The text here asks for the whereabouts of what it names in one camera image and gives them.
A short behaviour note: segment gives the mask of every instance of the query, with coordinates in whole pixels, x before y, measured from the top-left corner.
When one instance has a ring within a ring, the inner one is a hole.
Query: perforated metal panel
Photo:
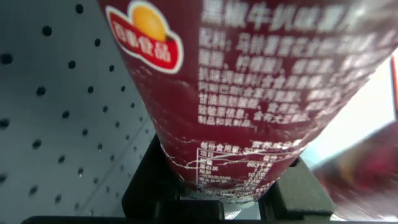
[[[114,215],[154,129],[96,1],[1,1],[0,21],[0,223]]]

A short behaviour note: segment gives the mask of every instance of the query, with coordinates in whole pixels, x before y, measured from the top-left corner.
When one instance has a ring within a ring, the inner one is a hole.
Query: red object
[[[147,37],[141,5],[174,34],[169,63],[114,35],[170,166],[225,205],[259,199],[398,43],[396,1],[98,2],[112,30]]]

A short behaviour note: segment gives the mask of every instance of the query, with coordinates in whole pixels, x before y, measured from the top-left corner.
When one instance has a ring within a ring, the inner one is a hole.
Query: hole
[[[44,26],[44,27],[42,28],[42,33],[43,33],[43,35],[46,36],[46,37],[51,36],[51,34],[52,34],[52,29],[51,29],[51,27],[50,27],[50,26]]]
[[[81,134],[82,134],[83,136],[87,136],[88,130],[87,130],[87,129],[83,129],[83,131],[81,132]]]
[[[11,54],[6,53],[6,54],[1,54],[0,55],[0,62],[3,65],[9,65],[9,64],[12,63],[13,60],[14,60],[14,58],[12,57]]]
[[[68,68],[74,69],[75,67],[76,67],[76,62],[74,60],[68,62]]]
[[[36,139],[36,140],[33,142],[32,147],[33,147],[33,149],[38,149],[41,145],[42,145],[42,140]]]
[[[87,89],[87,93],[92,94],[94,92],[94,87],[90,86]]]
[[[82,167],[79,167],[79,169],[77,170],[77,175],[78,175],[79,177],[82,177],[83,172],[84,172],[83,168],[82,168]]]
[[[30,190],[29,190],[29,196],[35,195],[36,192],[37,192],[37,189],[38,189],[38,186],[37,186],[37,185],[31,187]]]
[[[69,115],[70,115],[70,113],[69,113],[69,111],[64,111],[63,113],[62,113],[62,118],[69,118]]]
[[[46,91],[45,87],[40,86],[36,90],[36,95],[37,96],[43,96],[45,94],[45,91]]]
[[[55,202],[56,204],[59,204],[59,203],[61,202],[61,199],[62,199],[62,197],[61,197],[61,195],[59,194],[59,195],[57,195],[57,196],[55,197],[54,202]]]
[[[293,163],[291,163],[291,165],[289,167],[295,167],[297,166],[297,164],[300,162],[300,159],[296,159],[293,161]]]
[[[65,156],[64,156],[64,155],[62,155],[62,156],[60,156],[60,157],[58,158],[58,163],[59,163],[59,164],[61,164],[61,163],[63,163],[63,162],[65,162]]]
[[[5,183],[7,180],[7,174],[0,174],[0,184]]]
[[[77,13],[79,13],[79,14],[83,13],[83,6],[81,4],[77,4],[75,9],[76,9]]]
[[[99,40],[98,38],[94,40],[95,47],[100,46],[100,44],[101,44],[101,40]]]
[[[0,129],[6,129],[10,125],[10,120],[7,118],[0,119]]]

